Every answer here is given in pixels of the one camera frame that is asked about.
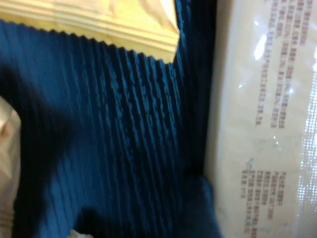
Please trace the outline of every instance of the garment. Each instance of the garment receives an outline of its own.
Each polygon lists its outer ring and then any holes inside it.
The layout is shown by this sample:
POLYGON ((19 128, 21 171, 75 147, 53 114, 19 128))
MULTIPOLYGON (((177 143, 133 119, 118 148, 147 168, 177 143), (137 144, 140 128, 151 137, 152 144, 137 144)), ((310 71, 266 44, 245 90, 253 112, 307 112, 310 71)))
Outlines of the garment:
POLYGON ((0 22, 0 95, 22 121, 13 237, 174 237, 202 172, 214 12, 175 3, 173 64, 0 22))

